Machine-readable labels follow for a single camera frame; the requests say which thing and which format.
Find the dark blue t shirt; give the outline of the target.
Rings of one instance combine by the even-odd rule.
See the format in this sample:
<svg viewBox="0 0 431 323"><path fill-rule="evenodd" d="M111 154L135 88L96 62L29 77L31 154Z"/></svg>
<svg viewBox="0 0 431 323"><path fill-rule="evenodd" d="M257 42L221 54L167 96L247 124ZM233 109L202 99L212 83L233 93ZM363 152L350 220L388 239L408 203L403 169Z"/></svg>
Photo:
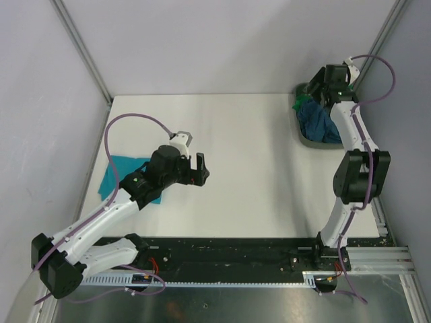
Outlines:
<svg viewBox="0 0 431 323"><path fill-rule="evenodd" d="M304 102L296 113L300 131L309 141L341 144L341 137L328 112L313 99Z"/></svg>

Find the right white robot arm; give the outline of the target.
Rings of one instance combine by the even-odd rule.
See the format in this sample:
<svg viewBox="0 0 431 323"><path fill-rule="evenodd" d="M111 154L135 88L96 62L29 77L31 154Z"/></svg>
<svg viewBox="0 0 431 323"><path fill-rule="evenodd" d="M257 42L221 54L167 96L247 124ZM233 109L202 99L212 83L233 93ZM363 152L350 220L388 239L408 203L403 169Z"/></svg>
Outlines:
<svg viewBox="0 0 431 323"><path fill-rule="evenodd" d="M391 156L371 139L351 88L359 75L359 69L347 59L322 67L304 89L328 110L345 151L333 177L335 204L307 258L308 269L330 271L337 265L349 265L346 233L355 215L381 194L389 170Z"/></svg>

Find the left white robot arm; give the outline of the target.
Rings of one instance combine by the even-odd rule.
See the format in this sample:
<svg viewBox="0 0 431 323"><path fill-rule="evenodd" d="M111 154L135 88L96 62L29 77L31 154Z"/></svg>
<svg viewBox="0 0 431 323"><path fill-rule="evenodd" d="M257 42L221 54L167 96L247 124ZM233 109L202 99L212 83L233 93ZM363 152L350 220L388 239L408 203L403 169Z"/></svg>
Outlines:
<svg viewBox="0 0 431 323"><path fill-rule="evenodd" d="M203 186L209 177L203 153L191 158L173 145L161 145L148 161L117 184L105 204L68 228L48 237L38 234L31 242L31 267L48 294L62 299L92 275L116 266L143 268L149 246L137 234L127 234L113 246L96 246L106 231L137 214L173 184Z"/></svg>

